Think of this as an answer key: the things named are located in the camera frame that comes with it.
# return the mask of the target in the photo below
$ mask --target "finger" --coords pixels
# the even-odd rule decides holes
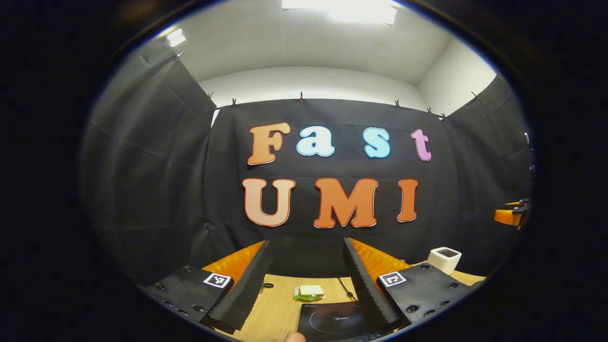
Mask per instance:
[[[290,332],[284,342],[306,342],[306,338],[299,332]]]

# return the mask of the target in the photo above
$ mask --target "black cable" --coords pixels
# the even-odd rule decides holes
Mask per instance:
[[[344,289],[344,291],[346,291],[346,295],[349,296],[350,298],[353,298],[355,301],[357,301],[357,298],[354,297],[354,294],[346,289],[346,286],[344,286],[342,279],[338,278],[338,281],[340,282],[340,285],[342,285],[342,288]]]

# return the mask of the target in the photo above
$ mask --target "white wall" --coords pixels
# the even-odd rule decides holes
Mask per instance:
[[[299,99],[344,99],[395,104],[426,110],[418,88],[387,77],[334,68],[290,66],[236,72],[199,82],[218,106]]]
[[[496,76],[493,68],[456,38],[418,84],[433,113],[450,115],[479,94]]]

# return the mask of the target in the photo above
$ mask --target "pink letter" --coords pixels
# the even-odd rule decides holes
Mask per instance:
[[[412,133],[412,139],[416,140],[416,150],[418,150],[418,156],[423,161],[430,160],[430,152],[426,150],[425,142],[429,142],[429,137],[422,133],[422,130],[418,129]]]

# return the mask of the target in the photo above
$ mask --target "induction cooktop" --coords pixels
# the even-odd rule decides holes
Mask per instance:
[[[365,328],[359,302],[302,304],[298,332],[311,342],[368,342],[381,336]]]

